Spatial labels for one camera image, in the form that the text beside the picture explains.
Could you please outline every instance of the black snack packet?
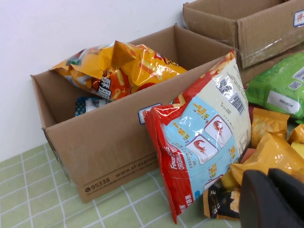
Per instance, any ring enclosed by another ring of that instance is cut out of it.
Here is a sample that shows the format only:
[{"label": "black snack packet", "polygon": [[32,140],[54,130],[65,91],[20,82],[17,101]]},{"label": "black snack packet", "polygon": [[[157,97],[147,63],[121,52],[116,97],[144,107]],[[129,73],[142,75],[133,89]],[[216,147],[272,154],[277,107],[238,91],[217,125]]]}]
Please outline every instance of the black snack packet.
[{"label": "black snack packet", "polygon": [[239,220],[240,188],[225,189],[212,185],[203,194],[204,214],[214,219]]}]

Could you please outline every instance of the shrimp illustration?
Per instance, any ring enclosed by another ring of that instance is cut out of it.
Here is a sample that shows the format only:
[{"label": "shrimp illustration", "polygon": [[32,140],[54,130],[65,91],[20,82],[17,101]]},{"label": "shrimp illustration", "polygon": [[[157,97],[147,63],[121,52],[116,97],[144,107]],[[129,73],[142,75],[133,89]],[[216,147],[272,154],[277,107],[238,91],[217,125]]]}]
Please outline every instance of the shrimp illustration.
[{"label": "shrimp illustration", "polygon": [[205,160],[202,158],[203,162],[206,162],[208,160],[208,155],[205,153],[206,152],[205,147],[201,147],[200,143],[205,143],[205,141],[203,141],[201,139],[196,140],[196,141],[194,141],[193,145],[195,146],[196,149],[198,149],[202,154],[204,154],[206,156]]},{"label": "shrimp illustration", "polygon": [[218,135],[215,135],[218,143],[220,143],[221,145],[224,145],[225,144],[225,140],[224,140],[223,132],[222,132],[223,131],[222,122],[220,120],[214,121],[213,127],[218,132]]}]

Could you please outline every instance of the orange snack bag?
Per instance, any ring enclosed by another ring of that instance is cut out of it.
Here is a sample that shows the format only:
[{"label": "orange snack bag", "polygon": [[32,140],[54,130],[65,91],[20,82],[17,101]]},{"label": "orange snack bag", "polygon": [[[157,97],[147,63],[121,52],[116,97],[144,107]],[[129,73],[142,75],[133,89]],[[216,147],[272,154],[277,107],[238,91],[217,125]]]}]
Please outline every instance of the orange snack bag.
[{"label": "orange snack bag", "polygon": [[293,142],[304,143],[304,124],[300,124],[291,131],[288,143],[291,144]]},{"label": "orange snack bag", "polygon": [[145,45],[118,41],[109,47],[84,49],[51,70],[112,101],[186,72]]},{"label": "orange snack bag", "polygon": [[274,133],[283,139],[287,137],[287,120],[289,115],[265,109],[253,109],[251,147],[256,148],[263,135]]},{"label": "orange snack bag", "polygon": [[256,152],[243,164],[230,164],[233,177],[241,184],[246,170],[260,170],[267,174],[269,168],[278,168],[292,173],[304,168],[304,159],[280,136],[266,133]]}]

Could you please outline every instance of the plastic packaging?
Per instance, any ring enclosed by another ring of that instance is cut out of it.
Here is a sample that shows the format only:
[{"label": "plastic packaging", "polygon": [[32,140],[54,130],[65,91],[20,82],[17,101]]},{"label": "plastic packaging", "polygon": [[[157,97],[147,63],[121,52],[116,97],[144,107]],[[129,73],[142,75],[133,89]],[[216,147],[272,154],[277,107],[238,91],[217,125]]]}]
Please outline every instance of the plastic packaging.
[{"label": "plastic packaging", "polygon": [[304,124],[300,124],[295,127],[288,138],[288,143],[304,143]]},{"label": "plastic packaging", "polygon": [[180,94],[153,107],[146,125],[158,153],[174,222],[236,162],[251,124],[234,53]]},{"label": "plastic packaging", "polygon": [[294,150],[297,151],[297,153],[304,159],[304,144],[293,142],[291,147],[294,148]]},{"label": "plastic packaging", "polygon": [[266,132],[274,133],[284,140],[287,136],[287,120],[289,115],[254,108],[251,134],[251,147],[256,148]]},{"label": "plastic packaging", "polygon": [[75,116],[88,113],[107,103],[110,103],[110,101],[97,97],[79,97],[75,103]]},{"label": "plastic packaging", "polygon": [[145,45],[118,41],[109,47],[84,49],[51,70],[111,101],[186,72]]},{"label": "plastic packaging", "polygon": [[256,152],[243,164],[230,164],[232,175],[242,183],[246,170],[259,170],[267,174],[269,168],[278,168],[291,174],[291,170],[304,168],[304,159],[281,137],[266,133]]},{"label": "plastic packaging", "polygon": [[304,53],[290,55],[267,71],[257,75],[246,86],[250,103],[290,114],[304,123]]},{"label": "plastic packaging", "polygon": [[204,192],[204,214],[213,219],[239,220],[240,188],[225,189],[212,185]]}]

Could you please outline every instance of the barcode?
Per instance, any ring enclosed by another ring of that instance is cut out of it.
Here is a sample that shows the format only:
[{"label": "barcode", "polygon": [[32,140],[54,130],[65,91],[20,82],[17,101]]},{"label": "barcode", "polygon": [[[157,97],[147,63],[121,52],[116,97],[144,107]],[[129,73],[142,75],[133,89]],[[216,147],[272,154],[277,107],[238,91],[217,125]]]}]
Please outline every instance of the barcode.
[{"label": "barcode", "polygon": [[302,85],[302,83],[297,82],[297,81],[293,81],[292,84],[290,84],[288,87],[292,88],[294,90],[296,90],[297,88],[299,88]]},{"label": "barcode", "polygon": [[239,97],[238,94],[234,94],[230,99],[229,102],[235,107],[239,113],[239,115],[242,115],[243,111],[245,110],[244,104]]},{"label": "barcode", "polygon": [[304,67],[293,75],[293,78],[304,82]]}]

